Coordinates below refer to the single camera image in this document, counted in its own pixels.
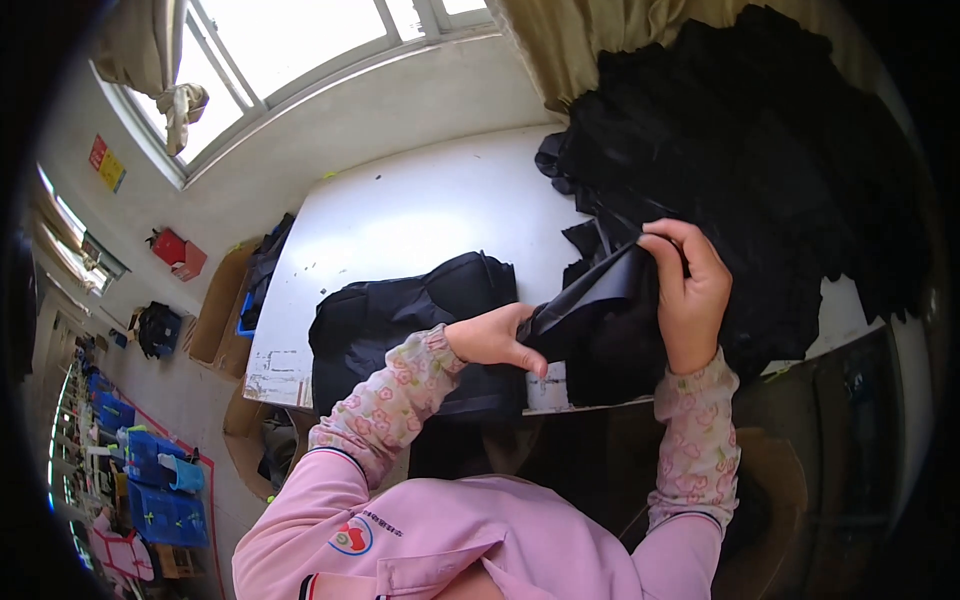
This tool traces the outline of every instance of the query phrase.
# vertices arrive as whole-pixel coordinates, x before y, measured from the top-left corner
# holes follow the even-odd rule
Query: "logo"
[[[350,556],[360,556],[366,554],[373,547],[373,530],[370,525],[360,516],[355,516],[344,525],[333,536],[333,540],[327,542],[337,552],[342,552]]]

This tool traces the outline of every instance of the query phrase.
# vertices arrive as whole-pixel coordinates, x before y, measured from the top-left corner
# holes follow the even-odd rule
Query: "blue bin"
[[[94,392],[93,409],[100,414],[100,422],[106,429],[116,431],[120,427],[133,427],[136,409],[107,392]]]
[[[197,498],[128,482],[133,527],[143,539],[176,546],[207,547],[204,504]]]
[[[243,306],[240,307],[240,317],[237,319],[237,335],[243,336],[245,338],[253,339],[253,334],[256,332],[256,327],[253,329],[244,329],[243,328],[243,314],[250,310],[250,307],[253,306],[253,294],[247,292],[247,296],[243,298]]]
[[[127,462],[127,476],[133,481],[150,484],[159,488],[177,483],[177,475],[157,460],[157,454],[170,454],[183,460],[186,452],[179,446],[146,431],[127,432],[127,448],[124,458]]]
[[[113,385],[109,379],[103,376],[102,373],[94,373],[86,380],[87,389],[93,392],[107,392],[110,393],[116,389],[116,386]]]
[[[202,490],[204,488],[204,470],[180,459],[176,460],[177,481],[170,484],[170,489],[189,493]]]

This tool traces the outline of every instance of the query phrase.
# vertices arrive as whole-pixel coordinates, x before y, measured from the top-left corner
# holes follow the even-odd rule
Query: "floral sleeve cover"
[[[731,420],[731,398],[740,380],[718,349],[702,370],[667,372],[654,393],[654,415],[666,424],[660,443],[657,489],[650,492],[650,528],[681,513],[711,516],[721,534],[736,508],[740,448]]]
[[[413,333],[387,352],[387,366],[337,402],[310,430],[310,447],[333,447],[353,457],[375,490],[400,450],[459,383],[466,365],[450,349],[444,325]]]

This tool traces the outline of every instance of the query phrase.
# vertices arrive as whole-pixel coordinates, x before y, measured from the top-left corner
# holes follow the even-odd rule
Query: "worktable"
[[[536,305],[554,298],[564,268],[580,258],[561,230],[589,219],[534,165],[543,138],[562,129],[475,135],[317,183],[276,264],[253,337],[244,397],[312,408],[307,332],[317,304],[354,281],[418,276],[482,250],[514,265],[521,301]],[[821,335],[807,359],[883,326],[880,319],[866,322],[849,279],[825,281],[822,293]],[[788,365],[771,364],[768,371]],[[556,363],[544,381],[528,375],[525,415],[598,408],[569,405],[564,373],[564,364]]]

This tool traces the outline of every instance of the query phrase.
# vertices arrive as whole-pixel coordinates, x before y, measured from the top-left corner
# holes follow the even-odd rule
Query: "hand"
[[[481,365],[507,363],[546,377],[546,359],[516,340],[516,328],[534,314],[534,307],[515,302],[444,329],[450,349],[460,360]]]
[[[695,225],[660,219],[643,225],[637,244],[657,260],[660,305],[657,317],[666,345],[670,371],[677,375],[697,372],[713,359],[717,334],[727,310],[733,276],[717,250]],[[690,277],[684,278],[680,252],[686,256]]]

